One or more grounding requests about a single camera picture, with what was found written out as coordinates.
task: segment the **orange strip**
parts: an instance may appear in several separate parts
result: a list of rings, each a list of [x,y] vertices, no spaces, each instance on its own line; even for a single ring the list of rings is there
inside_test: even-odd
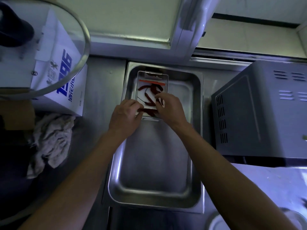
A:
[[[139,80],[139,81],[143,81],[143,82],[148,82],[148,83],[151,83],[151,84],[156,84],[156,85],[165,86],[165,83],[163,83],[163,82],[158,82],[158,81],[147,81],[147,80]]]

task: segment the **clear plastic container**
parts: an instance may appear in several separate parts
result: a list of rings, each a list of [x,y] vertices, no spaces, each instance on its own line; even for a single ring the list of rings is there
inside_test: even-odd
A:
[[[157,93],[167,93],[169,76],[163,73],[153,73],[148,71],[139,71],[137,80],[137,90],[135,99],[144,105],[144,117],[159,118],[156,109],[156,99],[154,96]],[[159,102],[164,105],[164,101],[160,98]]]

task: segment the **white cloth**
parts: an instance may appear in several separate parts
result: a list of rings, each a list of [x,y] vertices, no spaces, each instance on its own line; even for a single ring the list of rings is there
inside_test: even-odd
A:
[[[44,170],[45,160],[56,168],[66,159],[74,120],[74,116],[52,113],[36,123],[31,143],[37,152],[28,166],[27,178],[36,178]]]

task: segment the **person's left hand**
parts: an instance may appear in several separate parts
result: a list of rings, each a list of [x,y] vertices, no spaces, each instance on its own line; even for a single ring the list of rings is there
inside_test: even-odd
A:
[[[133,99],[123,100],[113,111],[109,132],[121,137],[122,141],[132,135],[142,120],[143,112],[139,112],[137,116],[135,115],[139,108],[144,108],[144,106],[138,101]]]

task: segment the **person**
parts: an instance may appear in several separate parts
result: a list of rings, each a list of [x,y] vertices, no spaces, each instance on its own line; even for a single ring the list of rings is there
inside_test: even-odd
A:
[[[296,230],[290,220],[262,190],[207,143],[186,121],[180,100],[167,93],[157,110],[182,140],[206,191],[232,230]],[[60,184],[20,230],[82,229],[105,176],[107,165],[120,144],[139,126],[144,108],[136,100],[115,107],[109,130],[90,155]]]

